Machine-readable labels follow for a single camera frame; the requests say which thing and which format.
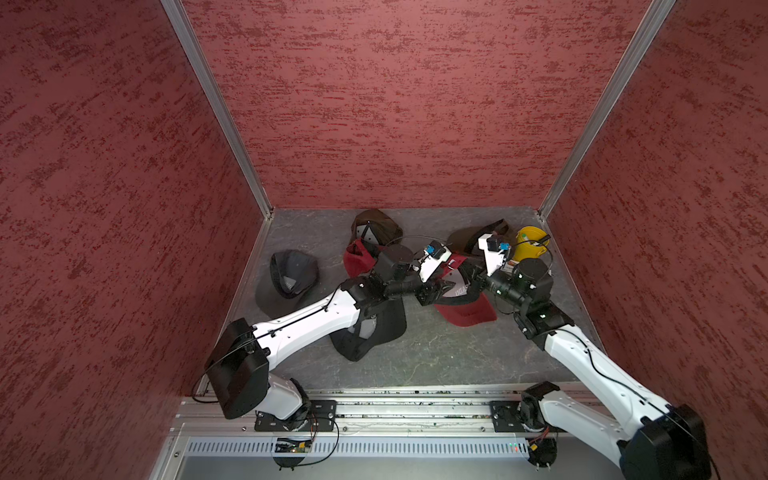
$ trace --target black motor housing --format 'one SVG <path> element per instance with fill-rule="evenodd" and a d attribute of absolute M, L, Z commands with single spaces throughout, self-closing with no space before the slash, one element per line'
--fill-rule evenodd
<path fill-rule="evenodd" d="M 412 261 L 413 252 L 408 247 L 399 243 L 390 245 L 379 253 L 372 276 L 378 278 L 382 285 L 403 280 L 411 269 Z"/>
<path fill-rule="evenodd" d="M 270 362 L 245 319 L 227 325 L 205 366 L 225 419 L 253 411 L 270 387 Z"/>
<path fill-rule="evenodd" d="M 543 260 L 525 258 L 512 273 L 496 270 L 488 278 L 487 288 L 517 308 L 535 306 L 549 300 L 553 280 L 548 270 Z"/>
<path fill-rule="evenodd" d="M 627 480 L 710 478 L 704 422 L 691 407 L 681 405 L 667 416 L 655 420 L 643 417 L 641 421 L 643 427 L 632 440 L 619 442 L 619 466 Z"/>

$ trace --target vent grille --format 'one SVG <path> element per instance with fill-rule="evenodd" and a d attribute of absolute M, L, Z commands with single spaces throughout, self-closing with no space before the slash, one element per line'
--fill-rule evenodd
<path fill-rule="evenodd" d="M 336 443 L 336 437 L 316 439 L 311 453 L 274 453 L 275 443 L 265 439 L 237 437 L 193 437 L 187 444 L 187 456 L 324 457 Z M 333 453 L 336 457 L 412 457 L 412 458 L 528 458 L 528 442 L 524 438 L 436 439 L 393 437 L 341 438 Z"/>

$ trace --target dark gray baseball cap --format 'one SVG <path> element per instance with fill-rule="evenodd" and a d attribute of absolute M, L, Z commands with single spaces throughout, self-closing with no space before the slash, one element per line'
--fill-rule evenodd
<path fill-rule="evenodd" d="M 256 305 L 271 319 L 293 313 L 318 276 L 315 257 L 298 250 L 277 252 L 256 287 Z"/>

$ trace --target red textured wall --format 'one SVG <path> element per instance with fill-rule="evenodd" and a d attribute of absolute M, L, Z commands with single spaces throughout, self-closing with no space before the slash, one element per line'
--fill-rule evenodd
<path fill-rule="evenodd" d="M 0 6 L 0 478 L 146 478 L 260 218 L 157 0 Z"/>
<path fill-rule="evenodd" d="M 723 478 L 768 478 L 766 25 L 678 0 L 549 220 L 608 353 L 703 415 Z"/>
<path fill-rule="evenodd" d="M 648 0 L 186 0 L 278 207 L 538 207 Z"/>

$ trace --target red baseball cap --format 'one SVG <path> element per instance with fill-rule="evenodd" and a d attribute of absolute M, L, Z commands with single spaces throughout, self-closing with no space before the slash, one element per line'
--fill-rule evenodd
<path fill-rule="evenodd" d="M 496 320 L 488 297 L 481 291 L 480 283 L 470 283 L 467 265 L 449 270 L 443 279 L 455 285 L 435 301 L 435 308 L 446 320 L 456 326 L 473 326 Z"/>
<path fill-rule="evenodd" d="M 374 265 L 376 265 L 376 259 L 373 258 L 371 252 L 366 248 L 362 239 L 355 239 L 350 243 L 346 250 L 344 250 L 344 269 L 349 275 L 349 278 L 354 278 L 361 273 L 369 272 Z M 370 245 L 373 249 L 377 249 L 376 245 Z"/>

